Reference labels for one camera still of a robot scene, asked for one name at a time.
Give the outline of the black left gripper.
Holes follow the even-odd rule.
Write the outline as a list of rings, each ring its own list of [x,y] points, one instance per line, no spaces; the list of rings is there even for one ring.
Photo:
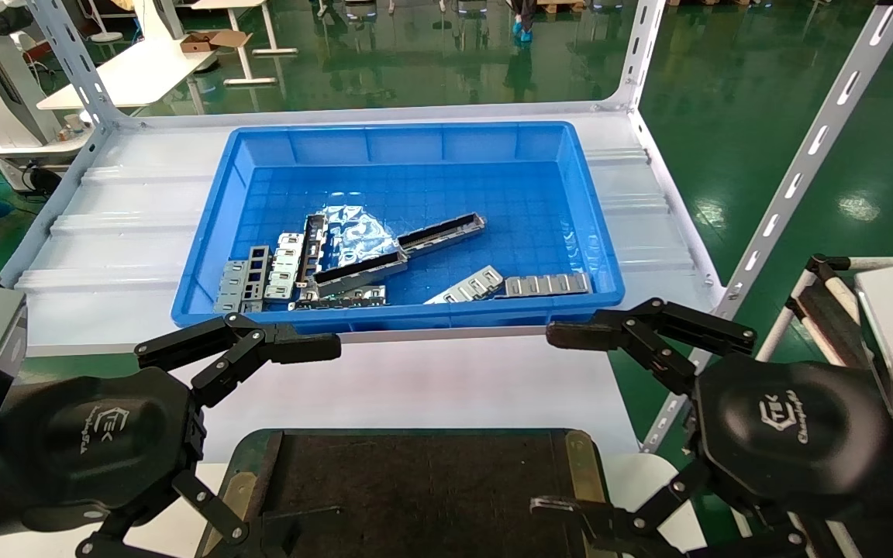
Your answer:
[[[105,519],[75,556],[164,557],[124,537],[180,495],[220,535],[209,557],[291,557],[306,533],[340,523],[343,509],[242,522],[192,473],[206,436],[202,407],[216,406],[266,363],[322,363],[341,353],[336,333],[302,335],[287,322],[230,313],[139,343],[138,364],[149,368],[130,377],[12,388],[0,411],[0,536]],[[215,360],[191,389],[167,374],[206,357]]]

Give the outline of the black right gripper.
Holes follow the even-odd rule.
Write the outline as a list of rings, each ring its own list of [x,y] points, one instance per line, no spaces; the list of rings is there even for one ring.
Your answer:
[[[697,377],[671,339],[729,356]],[[692,393],[695,404],[698,460],[638,511],[531,499],[532,515],[578,527],[591,548],[631,557],[804,555],[804,534],[791,525],[715,546],[674,547],[660,526],[705,488],[740,511],[774,506],[837,522],[893,523],[893,418],[871,372],[815,361],[759,363],[744,356],[755,346],[754,329],[658,298],[629,310],[602,308],[586,322],[550,322],[546,340],[565,350],[623,350],[670,392]]]

